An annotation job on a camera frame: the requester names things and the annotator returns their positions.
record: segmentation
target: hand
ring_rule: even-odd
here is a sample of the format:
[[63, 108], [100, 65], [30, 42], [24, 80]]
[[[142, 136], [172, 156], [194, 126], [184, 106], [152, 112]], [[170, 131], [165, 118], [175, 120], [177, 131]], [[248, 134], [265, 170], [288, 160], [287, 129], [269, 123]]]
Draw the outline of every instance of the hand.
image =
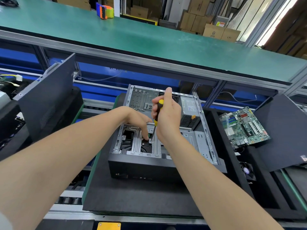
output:
[[158, 139], [165, 144], [170, 137], [174, 137], [177, 133], [180, 134], [181, 106], [172, 99], [172, 88], [168, 87], [164, 96], [158, 96], [152, 100], [154, 105], [151, 111], [151, 117], [153, 119], [156, 118], [157, 103], [160, 99], [164, 99], [164, 104], [158, 116], [156, 133]]
[[148, 122], [152, 123], [152, 120], [146, 115], [134, 110], [133, 108], [126, 106], [124, 106], [123, 108], [125, 108], [125, 110], [127, 111], [127, 117], [125, 123], [139, 127], [142, 130], [143, 138], [145, 140], [149, 140], [147, 123]]

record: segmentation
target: screwdriver handle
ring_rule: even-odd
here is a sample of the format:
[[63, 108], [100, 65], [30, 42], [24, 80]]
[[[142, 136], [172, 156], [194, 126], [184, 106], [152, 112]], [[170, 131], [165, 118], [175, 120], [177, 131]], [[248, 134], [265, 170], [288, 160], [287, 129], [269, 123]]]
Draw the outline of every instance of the screwdriver handle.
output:
[[157, 115], [156, 115], [156, 118], [154, 119], [154, 125], [155, 125], [155, 126], [158, 125], [158, 116], [159, 116], [159, 113], [160, 113], [161, 108], [163, 107], [163, 104], [164, 104], [164, 100], [163, 100], [163, 99], [160, 99], [160, 100], [158, 101]]

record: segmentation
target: person's left hand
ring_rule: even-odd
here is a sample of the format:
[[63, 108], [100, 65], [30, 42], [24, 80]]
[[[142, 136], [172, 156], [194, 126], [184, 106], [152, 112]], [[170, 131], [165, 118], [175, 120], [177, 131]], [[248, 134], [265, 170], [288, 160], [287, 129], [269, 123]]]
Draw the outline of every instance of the person's left hand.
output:
[[127, 111], [127, 118], [126, 122], [133, 126], [139, 127], [142, 130], [142, 136], [145, 140], [149, 140], [148, 137], [148, 130], [147, 130], [147, 123], [152, 123], [152, 119], [148, 116], [134, 110], [130, 107], [124, 107]]

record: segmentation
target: person's right hand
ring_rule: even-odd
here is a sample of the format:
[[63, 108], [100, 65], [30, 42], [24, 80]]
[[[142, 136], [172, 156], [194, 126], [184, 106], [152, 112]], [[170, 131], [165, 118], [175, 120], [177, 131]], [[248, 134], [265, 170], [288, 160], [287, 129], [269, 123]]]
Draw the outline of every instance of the person's right hand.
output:
[[177, 134], [180, 135], [181, 106], [172, 99], [172, 88], [168, 87], [165, 90], [164, 96], [158, 96], [152, 100], [154, 105], [152, 107], [151, 117], [153, 119], [156, 118], [157, 103], [160, 99], [164, 99], [164, 104], [158, 116], [156, 133], [158, 139], [164, 145], [170, 138], [175, 137]]

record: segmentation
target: screwdriver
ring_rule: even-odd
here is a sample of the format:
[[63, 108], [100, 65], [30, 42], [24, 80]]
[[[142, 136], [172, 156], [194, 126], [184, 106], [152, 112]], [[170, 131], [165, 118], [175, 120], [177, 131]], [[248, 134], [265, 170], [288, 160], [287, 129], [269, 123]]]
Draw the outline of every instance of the screwdriver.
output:
[[158, 108], [157, 108], [157, 115], [156, 115], [156, 118], [154, 119], [154, 130], [153, 130], [153, 135], [151, 137], [151, 142], [153, 141], [153, 137], [154, 137], [154, 132], [156, 131], [156, 126], [158, 125], [158, 116], [159, 116], [159, 113], [160, 113], [160, 110], [162, 109], [163, 107], [163, 104], [164, 104], [164, 100], [163, 99], [160, 99], [158, 101]]

